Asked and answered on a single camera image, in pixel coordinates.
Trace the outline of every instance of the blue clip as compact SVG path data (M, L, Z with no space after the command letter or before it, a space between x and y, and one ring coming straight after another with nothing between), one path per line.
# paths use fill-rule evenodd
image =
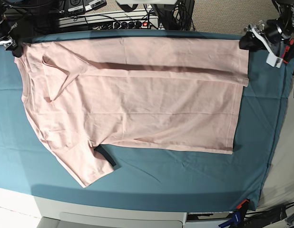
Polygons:
M236 211L235 213L233 213L233 216L230 220L220 224L219 227L224 228L224 227L231 226L231 225L238 225L240 223L240 221L241 221L240 212Z

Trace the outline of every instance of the t-shirt sleeve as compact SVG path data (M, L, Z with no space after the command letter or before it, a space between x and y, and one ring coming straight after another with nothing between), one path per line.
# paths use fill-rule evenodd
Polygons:
M83 188L113 172L111 164L93 150L87 139L78 141L69 133L58 131L50 132L41 141Z

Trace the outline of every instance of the blue cloth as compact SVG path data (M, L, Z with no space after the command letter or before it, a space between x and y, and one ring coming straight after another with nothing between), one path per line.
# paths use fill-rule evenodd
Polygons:
M31 39L169 36L237 39L176 31L94 31ZM22 82L10 52L0 47L0 188L65 202L150 211L234 210L249 198L255 209L277 144L294 62L270 67L267 52L250 53L233 155L104 145L115 171L81 188L38 141L21 102Z

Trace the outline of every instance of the red clip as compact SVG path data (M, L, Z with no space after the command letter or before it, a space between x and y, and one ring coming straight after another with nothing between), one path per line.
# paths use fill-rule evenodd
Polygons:
M249 199L245 199L245 200L243 200L243 201L237 206L237 209L239 210L245 202L249 202L249 201L250 201Z
M284 54L282 55L282 59L284 58L284 55L290 50L290 46L293 45L294 39L290 39L289 45L287 45L284 49Z

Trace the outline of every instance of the white label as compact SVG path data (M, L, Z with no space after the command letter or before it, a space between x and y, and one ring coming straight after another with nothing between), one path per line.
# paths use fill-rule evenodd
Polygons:
M98 2L100 2L101 0L94 0L94 1L92 1L92 2L89 2L89 5L93 5L93 4L95 4L95 3L98 3Z
M83 6L76 6L76 7L73 7L73 8L68 9L68 12L80 10L82 8L84 8L84 7Z
M92 7L91 7L90 5L87 5L85 8L86 8L86 11L88 11L88 10L91 10L91 9L92 9Z

